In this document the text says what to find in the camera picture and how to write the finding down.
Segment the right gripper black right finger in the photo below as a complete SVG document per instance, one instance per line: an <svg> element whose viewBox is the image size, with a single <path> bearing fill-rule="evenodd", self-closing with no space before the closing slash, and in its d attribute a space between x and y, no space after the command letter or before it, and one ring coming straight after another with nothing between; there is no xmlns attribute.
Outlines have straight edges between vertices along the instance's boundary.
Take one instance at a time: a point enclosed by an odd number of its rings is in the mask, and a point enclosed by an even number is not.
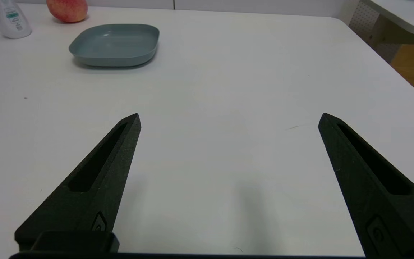
<svg viewBox="0 0 414 259"><path fill-rule="evenodd" d="M368 259L414 259L414 183L341 119L318 129Z"/></svg>

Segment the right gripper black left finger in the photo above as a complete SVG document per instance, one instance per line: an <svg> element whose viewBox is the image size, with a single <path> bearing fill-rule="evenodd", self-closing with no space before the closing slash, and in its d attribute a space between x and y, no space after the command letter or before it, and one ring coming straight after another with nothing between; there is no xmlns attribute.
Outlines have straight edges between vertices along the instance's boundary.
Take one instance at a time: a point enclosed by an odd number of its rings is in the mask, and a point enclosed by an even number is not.
<svg viewBox="0 0 414 259"><path fill-rule="evenodd" d="M141 130L137 113L120 120L15 231L20 251L41 236L112 232Z"/></svg>

